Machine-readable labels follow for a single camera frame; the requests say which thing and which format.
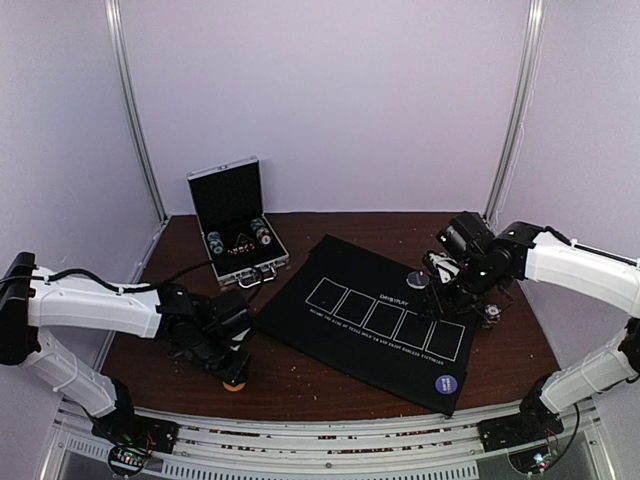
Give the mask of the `orange big blind button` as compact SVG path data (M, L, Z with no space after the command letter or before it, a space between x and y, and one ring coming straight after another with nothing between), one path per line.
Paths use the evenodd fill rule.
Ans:
M230 383L223 383L223 387L225 390L229 391L229 392L239 392L241 390L243 390L245 388L246 384L245 383L237 383L237 384L230 384Z

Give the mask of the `black white dealer button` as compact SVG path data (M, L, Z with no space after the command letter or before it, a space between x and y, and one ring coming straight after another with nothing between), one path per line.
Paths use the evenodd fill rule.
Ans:
M423 290L430 282L430 276L422 270L412 271L406 276L406 283L412 289Z

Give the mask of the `purple small blind button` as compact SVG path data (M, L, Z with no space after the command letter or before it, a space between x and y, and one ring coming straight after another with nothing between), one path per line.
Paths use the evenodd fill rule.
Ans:
M443 374L434 381L434 388L440 395L453 395L458 391L458 380L451 374Z

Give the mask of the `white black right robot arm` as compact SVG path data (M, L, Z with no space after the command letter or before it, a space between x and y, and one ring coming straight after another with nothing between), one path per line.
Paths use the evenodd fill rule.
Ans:
M472 313L487 323L499 308L492 290L513 282L559 287L624 313L626 324L573 365L538 379L516 413L483 420L478 429L487 451L559 434L562 412L620 383L639 378L639 263L570 239L550 226L516 221L493 233L476 213L463 212L436 236L423 264L431 277L427 306L435 320Z

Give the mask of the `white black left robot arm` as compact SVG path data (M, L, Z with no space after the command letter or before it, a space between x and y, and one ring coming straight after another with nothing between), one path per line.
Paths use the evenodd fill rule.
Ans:
M229 391L248 379L250 356L241 345L253 319L239 291L210 298L173 278L110 284L81 268L55 273L37 266L33 253L18 253L1 279L2 364L32 371L79 404L94 433L118 446L160 448L177 427L136 414L128 388L79 360L55 338L55 326L166 340Z

